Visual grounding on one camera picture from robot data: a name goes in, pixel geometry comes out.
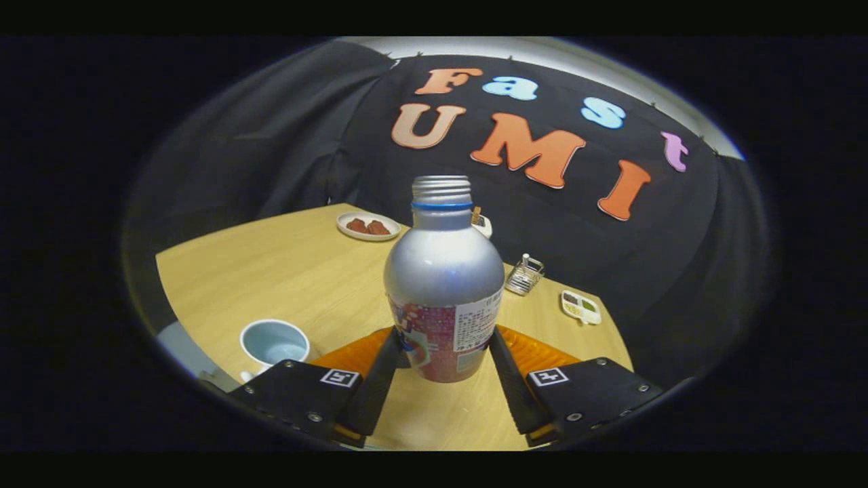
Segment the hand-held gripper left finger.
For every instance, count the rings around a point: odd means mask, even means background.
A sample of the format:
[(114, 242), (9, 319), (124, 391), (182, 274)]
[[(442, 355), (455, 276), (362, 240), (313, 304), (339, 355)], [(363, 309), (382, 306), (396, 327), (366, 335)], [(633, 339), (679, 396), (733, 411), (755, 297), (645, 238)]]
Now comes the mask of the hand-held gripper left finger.
[(397, 331), (387, 327), (310, 363), (279, 362), (229, 396), (284, 430), (362, 448), (375, 432), (401, 355)]

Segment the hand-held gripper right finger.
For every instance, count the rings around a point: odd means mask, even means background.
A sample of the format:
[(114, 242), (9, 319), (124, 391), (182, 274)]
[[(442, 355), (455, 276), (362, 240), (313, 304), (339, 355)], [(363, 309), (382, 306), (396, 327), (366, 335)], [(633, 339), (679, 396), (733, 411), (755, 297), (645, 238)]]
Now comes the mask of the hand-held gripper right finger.
[(663, 395), (614, 359), (578, 359), (497, 325), (490, 354), (509, 413), (529, 445), (577, 445), (616, 429)]

